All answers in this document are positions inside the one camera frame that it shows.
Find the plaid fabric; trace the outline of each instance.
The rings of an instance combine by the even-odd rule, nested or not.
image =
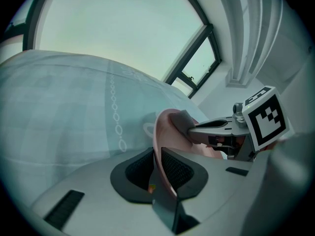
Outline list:
[[[152,147],[166,108],[205,115],[177,88],[111,60],[31,50],[0,68],[2,177],[30,206],[79,167]]]

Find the white cube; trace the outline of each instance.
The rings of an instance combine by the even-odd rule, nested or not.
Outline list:
[[[289,130],[289,124],[275,87],[265,86],[243,102],[242,114],[256,151]]]

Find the textured black pad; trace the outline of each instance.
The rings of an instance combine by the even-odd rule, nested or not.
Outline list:
[[[148,192],[149,179],[154,169],[153,148],[126,160],[113,169],[110,182],[125,200],[132,203],[152,204],[152,194]]]
[[[162,148],[161,156],[164,172],[178,200],[197,196],[208,181],[207,170],[165,147]]]
[[[45,217],[45,221],[53,227],[61,230],[75,208],[83,198],[84,193],[70,190]]]

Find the glass pane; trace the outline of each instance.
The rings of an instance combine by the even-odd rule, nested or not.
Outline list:
[[[35,48],[111,59],[162,80],[203,26],[188,0],[52,0]]]
[[[34,0],[25,0],[19,10],[15,13],[14,17],[11,19],[10,23],[13,23],[14,26],[25,23],[26,17],[33,1]]]
[[[190,95],[190,93],[192,92],[192,88],[190,86],[188,86],[184,81],[182,81],[179,78],[176,78],[176,80],[173,82],[172,86],[178,88],[186,96]]]
[[[0,64],[8,58],[22,52],[23,35],[9,38],[0,44]]]
[[[197,85],[207,74],[214,61],[215,56],[210,41],[206,38],[183,69],[183,73],[189,78],[193,77],[192,82]]]

